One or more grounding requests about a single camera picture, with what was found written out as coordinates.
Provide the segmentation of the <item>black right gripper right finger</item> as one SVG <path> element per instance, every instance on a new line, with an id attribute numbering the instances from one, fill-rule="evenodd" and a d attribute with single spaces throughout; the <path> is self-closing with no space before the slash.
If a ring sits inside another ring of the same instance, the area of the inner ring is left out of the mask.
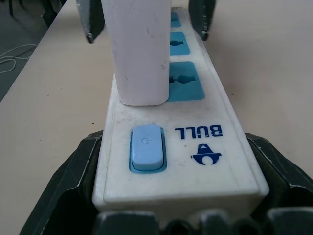
<path id="1" fill-rule="evenodd" d="M 268 210 L 277 207 L 311 207 L 312 178 L 267 139 L 251 133 L 245 135 L 269 186 L 269 193 L 251 216 L 265 217 Z"/>

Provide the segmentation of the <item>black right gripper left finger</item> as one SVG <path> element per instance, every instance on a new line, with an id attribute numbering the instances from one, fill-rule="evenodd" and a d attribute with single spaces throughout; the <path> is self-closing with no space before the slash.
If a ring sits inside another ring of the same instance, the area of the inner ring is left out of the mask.
<path id="1" fill-rule="evenodd" d="M 102 131 L 89 134 L 56 170 L 25 222 L 22 235 L 89 235 L 98 210 L 92 192 Z"/>

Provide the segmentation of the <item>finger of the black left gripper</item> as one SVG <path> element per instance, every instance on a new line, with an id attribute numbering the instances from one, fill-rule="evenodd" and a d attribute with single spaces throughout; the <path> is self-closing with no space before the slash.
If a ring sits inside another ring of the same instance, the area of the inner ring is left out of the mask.
<path id="1" fill-rule="evenodd" d="M 101 0 L 77 0 L 77 9 L 87 41 L 93 44 L 105 27 Z"/>
<path id="2" fill-rule="evenodd" d="M 207 41 L 212 24 L 216 0 L 190 0 L 191 25 L 202 41 Z"/>

